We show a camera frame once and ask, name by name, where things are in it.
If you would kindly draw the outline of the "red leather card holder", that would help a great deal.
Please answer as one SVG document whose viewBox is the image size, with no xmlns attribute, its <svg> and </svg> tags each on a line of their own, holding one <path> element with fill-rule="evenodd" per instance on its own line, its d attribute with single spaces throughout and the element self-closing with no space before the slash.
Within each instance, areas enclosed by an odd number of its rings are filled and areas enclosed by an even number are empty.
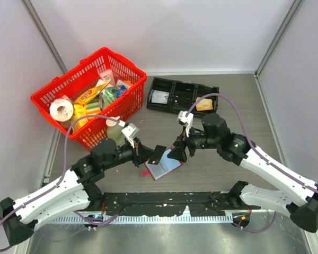
<svg viewBox="0 0 318 254">
<path fill-rule="evenodd" d="M 168 154 L 172 150 L 172 148 L 166 149 L 159 161 L 154 159 L 147 160 L 144 163 L 146 169 L 142 171 L 141 175 L 151 176 L 154 180 L 158 180 L 159 178 L 181 167 L 183 165 L 182 162 L 168 157 Z"/>
</svg>

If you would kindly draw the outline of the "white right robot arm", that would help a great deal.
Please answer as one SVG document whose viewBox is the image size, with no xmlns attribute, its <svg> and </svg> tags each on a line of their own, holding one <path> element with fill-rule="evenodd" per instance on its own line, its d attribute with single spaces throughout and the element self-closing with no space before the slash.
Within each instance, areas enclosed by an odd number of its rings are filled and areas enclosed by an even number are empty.
<svg viewBox="0 0 318 254">
<path fill-rule="evenodd" d="M 232 133 L 226 121 L 216 113 L 202 118 L 203 130 L 193 128 L 193 114 L 187 111 L 181 111 L 177 121 L 183 130 L 169 158 L 186 162 L 197 149 L 215 149 L 222 159 L 255 173 L 276 187 L 272 191 L 238 181 L 228 197 L 231 207 L 259 206 L 289 217 L 307 232 L 318 230 L 318 183 L 274 160 L 245 136 Z"/>
</svg>

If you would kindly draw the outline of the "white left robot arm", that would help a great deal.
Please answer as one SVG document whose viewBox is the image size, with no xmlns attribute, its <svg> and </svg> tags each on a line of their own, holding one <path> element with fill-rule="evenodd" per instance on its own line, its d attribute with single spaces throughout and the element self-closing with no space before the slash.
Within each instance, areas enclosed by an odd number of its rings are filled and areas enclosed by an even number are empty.
<svg viewBox="0 0 318 254">
<path fill-rule="evenodd" d="M 9 245 L 15 246 L 30 238 L 35 231 L 64 214 L 79 210 L 98 210 L 103 194 L 95 184 L 104 172 L 131 161 L 143 164 L 154 150 L 141 144 L 126 142 L 117 146 L 113 139 L 104 139 L 88 156 L 78 160 L 63 176 L 23 198 L 9 197 L 0 202 L 0 219 L 3 220 Z"/>
</svg>

